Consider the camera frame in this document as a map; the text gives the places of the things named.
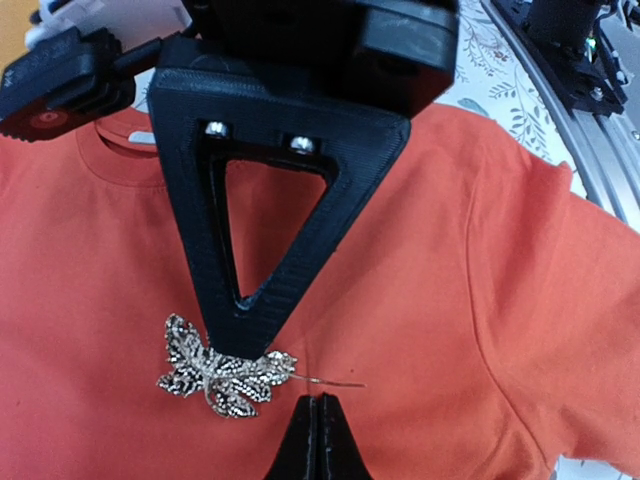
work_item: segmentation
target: white component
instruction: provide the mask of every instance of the white component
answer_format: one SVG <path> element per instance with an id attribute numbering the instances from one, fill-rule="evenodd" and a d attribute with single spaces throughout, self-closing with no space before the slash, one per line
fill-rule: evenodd
<path id="1" fill-rule="evenodd" d="M 136 75 L 136 98 L 133 101 L 133 108 L 142 113 L 149 113 L 149 105 L 147 104 L 147 95 L 149 93 L 149 84 L 153 79 L 156 69 L 152 68 L 140 75 Z"/>
<path id="2" fill-rule="evenodd" d="M 137 145 L 155 145 L 156 137 L 153 133 L 149 132 L 133 132 L 129 135 L 129 143 L 135 143 Z"/>
<path id="3" fill-rule="evenodd" d="M 183 30 L 191 22 L 181 0 L 72 0 L 51 13 L 55 1 L 40 0 L 42 23 L 27 32 L 28 49 L 75 26 L 84 35 L 106 27 L 127 51 Z"/>

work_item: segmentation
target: sequined leaf appliqué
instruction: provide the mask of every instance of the sequined leaf appliqué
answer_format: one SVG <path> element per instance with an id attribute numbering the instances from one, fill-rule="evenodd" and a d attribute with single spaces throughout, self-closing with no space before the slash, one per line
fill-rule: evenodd
<path id="1" fill-rule="evenodd" d="M 196 328 L 178 315 L 167 319 L 165 337 L 174 370 L 161 377 L 158 386 L 182 397 L 204 390 L 207 402 L 222 417 L 257 416 L 251 402 L 271 401 L 271 387 L 295 373 L 297 360 L 286 353 L 273 351 L 245 360 L 207 348 Z"/>

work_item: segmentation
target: leaf pattern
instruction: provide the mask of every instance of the leaf pattern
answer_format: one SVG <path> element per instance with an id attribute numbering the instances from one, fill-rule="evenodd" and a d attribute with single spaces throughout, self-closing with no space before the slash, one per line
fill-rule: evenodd
<path id="1" fill-rule="evenodd" d="M 461 10 L 460 27 L 465 33 L 460 39 L 462 53 L 488 77 L 506 73 L 508 45 L 482 6 L 477 0 L 463 0 Z"/>
<path id="2" fill-rule="evenodd" d="M 196 328 L 178 315 L 171 315 L 165 328 L 174 370 L 157 385 L 185 398 L 204 390 L 207 402 L 222 417 L 257 416 L 251 402 L 270 402 L 271 387 L 282 385 L 295 373 L 297 360 L 286 353 L 273 351 L 253 361 L 207 348 Z"/>
<path id="3" fill-rule="evenodd" d="M 456 82 L 469 83 L 469 77 L 467 77 L 467 72 L 462 65 L 456 65 Z"/>
<path id="4" fill-rule="evenodd" d="M 466 108 L 467 110 L 471 110 L 472 112 L 476 112 L 479 115 L 490 118 L 489 112 L 482 108 L 480 104 L 472 98 L 463 98 L 461 100 L 458 100 L 458 105 Z"/>
<path id="5" fill-rule="evenodd" d="M 514 98 L 516 94 L 516 87 L 509 82 L 502 82 L 489 89 L 490 97 L 493 99 L 498 98 Z"/>
<path id="6" fill-rule="evenodd" d="M 513 117 L 509 133 L 529 150 L 545 158 L 549 156 L 547 151 L 546 132 L 540 125 L 539 108 L 534 108 L 533 113 L 522 106 L 511 109 Z"/>

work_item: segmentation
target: white patterned fabric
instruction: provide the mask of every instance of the white patterned fabric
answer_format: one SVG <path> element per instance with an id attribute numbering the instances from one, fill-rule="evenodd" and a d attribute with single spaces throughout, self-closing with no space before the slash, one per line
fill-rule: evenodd
<path id="1" fill-rule="evenodd" d="M 460 0 L 460 40 L 454 86 L 438 100 L 498 122 L 525 148 L 574 171 L 572 191 L 586 197 L 575 162 L 538 91 L 480 0 Z M 561 458 L 553 480 L 632 480 L 607 464 Z"/>

